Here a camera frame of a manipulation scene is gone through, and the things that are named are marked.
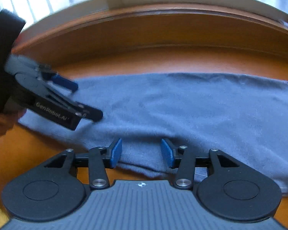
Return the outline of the person's left hand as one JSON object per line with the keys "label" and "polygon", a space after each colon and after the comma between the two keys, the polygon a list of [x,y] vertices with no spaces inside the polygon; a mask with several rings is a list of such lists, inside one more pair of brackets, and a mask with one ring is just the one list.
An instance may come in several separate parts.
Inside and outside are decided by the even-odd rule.
{"label": "person's left hand", "polygon": [[25,115],[26,109],[10,114],[0,114],[0,137],[4,136]]}

